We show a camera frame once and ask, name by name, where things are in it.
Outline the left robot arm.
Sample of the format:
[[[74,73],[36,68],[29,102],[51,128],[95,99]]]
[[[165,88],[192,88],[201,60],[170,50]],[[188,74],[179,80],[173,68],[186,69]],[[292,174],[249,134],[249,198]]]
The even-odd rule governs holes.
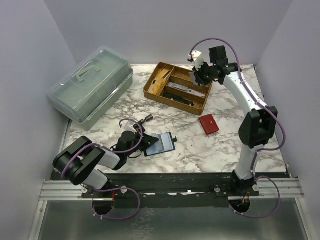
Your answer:
[[[53,160],[53,167],[61,173],[63,180],[73,185],[87,185],[101,190],[110,179],[96,169],[101,165],[117,171],[126,163],[128,157],[135,152],[145,152],[160,140],[157,136],[145,133],[124,131],[113,149],[107,149],[81,136],[69,147],[60,152]]]

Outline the black leather card holder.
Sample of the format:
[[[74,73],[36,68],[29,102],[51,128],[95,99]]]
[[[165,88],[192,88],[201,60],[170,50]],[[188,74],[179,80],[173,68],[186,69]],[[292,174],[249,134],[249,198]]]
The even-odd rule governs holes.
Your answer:
[[[152,133],[151,136],[158,138],[158,141],[144,151],[145,157],[171,152],[176,149],[175,143],[178,141],[178,139],[176,136],[173,137],[171,132],[161,134]]]

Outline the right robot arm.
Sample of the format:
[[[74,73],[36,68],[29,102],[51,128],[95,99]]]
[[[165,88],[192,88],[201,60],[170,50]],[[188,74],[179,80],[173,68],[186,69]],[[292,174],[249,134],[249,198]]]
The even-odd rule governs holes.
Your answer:
[[[232,172],[230,190],[233,194],[248,191],[255,184],[255,168],[260,152],[274,136],[276,107],[269,107],[261,100],[245,80],[238,63],[230,63],[226,48],[218,46],[209,50],[209,65],[202,53],[193,50],[190,54],[193,61],[194,81],[197,85],[207,86],[218,82],[225,86],[238,102],[244,114],[244,120],[238,130],[242,149],[239,162]]]

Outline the silver VIP card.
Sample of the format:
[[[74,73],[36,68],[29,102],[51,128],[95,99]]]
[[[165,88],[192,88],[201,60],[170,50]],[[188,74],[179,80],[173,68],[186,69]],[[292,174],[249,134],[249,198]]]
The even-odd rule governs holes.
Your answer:
[[[193,72],[189,72],[189,77],[194,85],[199,85],[199,83],[197,82],[197,78]]]

